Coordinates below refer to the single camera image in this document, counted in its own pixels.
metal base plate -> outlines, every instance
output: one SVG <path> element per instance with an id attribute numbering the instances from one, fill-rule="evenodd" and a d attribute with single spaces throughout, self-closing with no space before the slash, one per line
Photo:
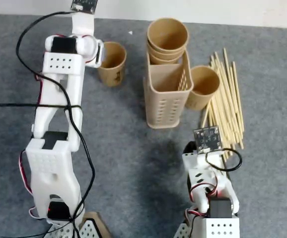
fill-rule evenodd
<path id="1" fill-rule="evenodd" d="M 69 224 L 58 231 L 52 232 L 53 230 L 56 230 L 54 225 L 49 229 L 50 233 L 46 234 L 44 238 L 72 238 L 74 228 L 72 224 Z M 79 235 L 81 238 L 102 238 L 97 226 L 92 220 L 85 221 L 79 230 Z"/>
<path id="2" fill-rule="evenodd" d="M 173 238 L 189 238 L 191 228 L 187 224 L 182 223 Z"/>

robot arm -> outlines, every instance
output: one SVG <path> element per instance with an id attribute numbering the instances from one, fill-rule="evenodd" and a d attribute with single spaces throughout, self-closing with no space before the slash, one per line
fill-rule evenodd
<path id="1" fill-rule="evenodd" d="M 94 34 L 94 8 L 87 13 L 84 4 L 93 0 L 74 0 L 72 8 L 80 10 L 72 16 L 73 30 L 68 37 L 52 35 L 45 41 L 42 74 L 64 85 L 71 101 L 73 121 L 79 131 L 82 126 L 81 99 L 85 67 L 100 67 L 104 45 Z M 42 80 L 40 104 L 67 105 L 62 90 L 51 81 Z M 31 189 L 40 218 L 55 226 L 66 224 L 81 202 L 81 192 L 72 167 L 72 152 L 79 149 L 80 138 L 69 120 L 68 132 L 49 131 L 49 124 L 57 108 L 36 109 L 32 126 L 33 138 L 26 147 L 31 169 Z M 84 207 L 75 219 L 82 222 Z"/>
<path id="2" fill-rule="evenodd" d="M 194 206 L 185 212 L 174 237 L 190 233 L 192 238 L 228 235 L 239 238 L 239 201 L 224 168 L 219 130 L 217 126 L 194 131 L 182 155 L 188 177 L 190 200 Z"/>

wire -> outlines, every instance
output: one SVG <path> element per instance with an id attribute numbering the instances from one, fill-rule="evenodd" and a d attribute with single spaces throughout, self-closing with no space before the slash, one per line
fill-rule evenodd
<path id="1" fill-rule="evenodd" d="M 56 84 L 62 91 L 63 91 L 63 94 L 66 98 L 66 101 L 67 101 L 67 110 L 69 111 L 69 118 L 70 118 L 70 122 L 74 128 L 74 130 L 76 131 L 76 133 L 78 134 L 78 136 L 80 137 L 80 140 L 83 144 L 83 147 L 84 147 L 84 150 L 85 150 L 85 153 L 86 153 L 86 157 L 87 157 L 87 160 L 88 160 L 88 163 L 91 167 L 91 170 L 92 170 L 92 177 L 91 177 L 91 180 L 90 180 L 90 183 L 86 189 L 86 192 L 84 194 L 84 196 L 82 197 L 80 203 L 77 205 L 76 209 L 75 209 L 75 212 L 73 214 L 73 217 L 72 219 L 75 220 L 76 219 L 76 215 L 79 211 L 79 209 L 81 208 L 82 204 L 84 204 L 84 201 L 85 199 L 87 198 L 88 194 L 89 194 L 89 191 L 91 190 L 92 188 L 92 185 L 94 183 L 94 179 L 95 179 L 95 167 L 93 165 L 93 162 L 91 160 L 91 157 L 90 157 L 90 154 L 89 154 L 89 151 L 88 151 L 88 147 L 87 147 L 87 144 L 86 144 L 86 141 L 83 137 L 83 135 L 81 134 L 81 132 L 79 131 L 79 129 L 77 128 L 75 122 L 74 122 L 74 119 L 73 119 L 73 114 L 72 114 L 72 105 L 71 105 L 71 101 L 70 101 L 70 98 L 69 98 L 69 95 L 67 93 L 67 91 L 65 90 L 64 86 L 62 84 L 60 84 L 59 82 L 49 78 L 49 77 L 46 77 L 36 71 L 34 71 L 32 68 L 30 68 L 24 61 L 23 59 L 21 58 L 20 56 L 20 46 L 21 46 L 21 42 L 22 42 L 22 39 L 23 37 L 26 35 L 26 33 L 32 28 L 34 27 L 35 25 L 37 25 L 39 22 L 43 21 L 44 19 L 47 19 L 51 16 L 55 16 L 55 15 L 66 15 L 66 14 L 71 14 L 73 13 L 73 11 L 70 11 L 70 12 L 64 12 L 64 11 L 59 11 L 59 12 L 54 12 L 54 13 L 51 13 L 51 14 L 48 14 L 48 15 L 45 15 L 45 16 L 42 16 L 40 18 L 38 18 L 37 20 L 35 20 L 34 22 L 32 22 L 28 27 L 25 28 L 25 30 L 21 33 L 19 39 L 18 39 L 18 42 L 17 42 L 17 45 L 16 45 L 16 55 L 18 57 L 18 59 L 20 60 L 20 62 L 23 64 L 23 66 L 25 66 L 30 72 L 32 72 L 34 75 L 36 75 L 37 77 L 40 77 L 40 78 L 43 78 L 43 79 L 46 79 L 54 84 Z M 77 238 L 80 238 L 80 235 L 78 233 L 78 229 L 76 228 L 76 225 L 75 225 L 75 222 L 73 222 L 73 227 L 74 227 L 74 230 L 76 231 L 77 233 Z"/>
<path id="2" fill-rule="evenodd" d="M 49 104 L 37 104 L 37 103 L 0 103 L 0 108 L 23 108 L 23 107 L 41 107 L 41 108 L 81 108 L 80 105 L 64 106 L 64 105 L 49 105 Z"/>
<path id="3" fill-rule="evenodd" d="M 217 184 L 218 184 L 216 175 L 215 175 L 215 180 L 216 180 L 216 185 L 213 185 L 212 183 L 209 183 L 209 182 L 201 182 L 201 183 L 198 183 L 198 184 L 194 185 L 193 187 L 191 187 L 190 192 L 189 192 L 190 200 L 192 202 L 194 202 L 192 191 L 194 189 L 196 189 L 197 187 L 201 186 L 201 185 L 210 185 L 210 186 L 212 186 L 213 189 L 207 194 L 207 196 L 209 197 L 209 196 L 213 195 L 216 192 Z"/>
<path id="4" fill-rule="evenodd" d="M 28 180 L 26 178 L 26 175 L 25 175 L 25 171 L 24 171 L 24 167 L 23 167 L 23 163 L 22 163 L 22 155 L 23 153 L 25 152 L 25 150 L 22 150 L 20 155 L 19 155 L 19 169 L 20 169 L 20 174 L 21 174 L 21 177 L 22 177 L 22 181 L 23 181 L 23 184 L 24 184 L 24 187 L 25 189 L 31 194 L 32 194 L 32 189 L 28 183 Z"/>
<path id="5" fill-rule="evenodd" d="M 222 151 L 226 151 L 226 150 L 227 150 L 227 151 L 232 151 L 232 152 L 234 152 L 234 153 L 238 156 L 239 162 L 238 162 L 238 164 L 237 164 L 235 167 L 230 168 L 230 169 L 220 168 L 220 167 L 218 167 L 218 166 L 216 166 L 216 165 L 214 165 L 214 164 L 212 164 L 212 163 L 210 163 L 210 162 L 208 161 L 208 154 L 207 154 L 207 153 L 206 153 L 206 155 L 205 155 L 205 161 L 206 161 L 209 165 L 211 165 L 214 169 L 217 169 L 217 170 L 222 171 L 222 172 L 232 172 L 232 171 L 235 171 L 235 170 L 239 169 L 239 167 L 241 167 L 241 165 L 242 165 L 242 163 L 243 163 L 243 158 L 242 158 L 241 154 L 240 154 L 238 151 L 233 150 L 233 149 L 230 149 L 230 148 L 224 148 L 224 149 L 222 149 Z"/>
<path id="6" fill-rule="evenodd" d="M 34 218 L 34 219 L 36 219 L 36 220 L 43 220 L 44 218 L 36 217 L 36 216 L 33 215 L 32 211 L 35 210 L 35 209 L 36 209 L 36 206 L 31 207 L 31 208 L 29 209 L 29 215 L 30 215 L 30 217 L 32 217 L 32 218 Z"/>
<path id="7" fill-rule="evenodd" d="M 192 227 L 191 227 L 191 231 L 190 231 L 190 234 L 189 234 L 189 238 L 191 238 L 191 236 L 192 236 L 193 227 L 194 227 L 194 220 L 195 220 L 197 217 L 198 217 L 198 216 L 195 216 L 195 217 L 192 219 Z"/>
<path id="8" fill-rule="evenodd" d="M 66 227 L 68 224 L 70 224 L 71 222 L 68 222 L 68 223 L 66 223 L 64 226 L 62 226 L 62 227 L 59 227 L 59 228 L 57 228 L 57 229 L 55 229 L 55 230 L 52 230 L 52 231 L 47 231 L 47 232 L 44 232 L 44 233 L 41 233 L 41 234 L 37 234 L 37 235 L 31 235 L 31 236 L 25 236 L 25 237 L 1 237 L 1 238 L 31 238 L 31 237 L 38 237 L 38 236 L 45 236 L 46 234 L 50 234 L 50 233 L 53 233 L 53 232 L 56 232 L 56 231 L 58 231 L 58 230 L 60 230 L 60 229 L 62 229 L 62 228 L 64 228 L 64 227 Z"/>

paper cup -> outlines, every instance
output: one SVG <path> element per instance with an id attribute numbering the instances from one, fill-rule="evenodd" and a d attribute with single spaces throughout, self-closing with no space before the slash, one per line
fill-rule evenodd
<path id="1" fill-rule="evenodd" d="M 179 51 L 178 53 L 174 53 L 174 54 L 162 54 L 158 51 L 156 51 L 150 44 L 149 42 L 147 43 L 147 48 L 148 48 L 148 52 L 150 55 L 153 55 L 161 60 L 173 60 L 176 59 L 180 56 L 183 55 L 184 50 Z"/>
<path id="2" fill-rule="evenodd" d="M 181 55 L 179 55 L 177 58 L 175 59 L 171 59 L 171 60 L 163 60 L 163 59 L 159 59 L 154 55 L 149 54 L 150 56 L 150 62 L 153 64 L 174 64 L 177 63 L 178 60 L 181 58 Z"/>
<path id="3" fill-rule="evenodd" d="M 127 57 L 125 48 L 117 42 L 105 42 L 105 60 L 98 68 L 99 77 L 109 87 L 119 85 L 124 78 Z"/>
<path id="4" fill-rule="evenodd" d="M 173 18 L 161 18 L 148 27 L 148 41 L 162 54 L 175 54 L 188 44 L 189 32 L 186 26 Z"/>
<path id="5" fill-rule="evenodd" d="M 186 107 L 199 111 L 210 101 L 219 88 L 218 74 L 207 66 L 196 66 L 191 69 L 194 88 L 190 92 Z"/>

beige plastic container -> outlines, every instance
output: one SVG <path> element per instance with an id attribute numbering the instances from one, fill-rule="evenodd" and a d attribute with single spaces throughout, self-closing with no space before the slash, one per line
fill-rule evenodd
<path id="1" fill-rule="evenodd" d="M 210 101 L 219 88 L 218 74 L 207 66 L 196 66 L 191 69 L 194 88 L 190 92 L 186 107 L 199 111 Z"/>
<path id="2" fill-rule="evenodd" d="M 178 56 L 175 59 L 171 59 L 171 60 L 164 60 L 164 59 L 159 59 L 154 55 L 149 55 L 150 56 L 150 63 L 151 64 L 175 64 L 178 62 L 178 60 L 181 58 L 181 56 Z"/>
<path id="3" fill-rule="evenodd" d="M 193 89 L 188 53 L 182 64 L 151 65 L 148 53 L 147 62 L 143 80 L 147 124 L 153 129 L 176 127 Z"/>
<path id="4" fill-rule="evenodd" d="M 184 50 L 178 52 L 178 53 L 174 53 L 174 54 L 162 54 L 158 51 L 156 51 L 150 44 L 149 42 L 147 43 L 147 48 L 148 48 L 148 52 L 150 55 L 155 56 L 156 58 L 159 58 L 160 60 L 173 60 L 176 58 L 179 58 L 183 55 Z"/>
<path id="5" fill-rule="evenodd" d="M 148 42 L 162 54 L 175 54 L 185 50 L 189 41 L 186 26 L 173 18 L 161 18 L 150 24 Z"/>
<path id="6" fill-rule="evenodd" d="M 117 42 L 105 42 L 105 61 L 98 68 L 99 77 L 109 87 L 119 85 L 124 78 L 127 57 L 125 48 Z"/>

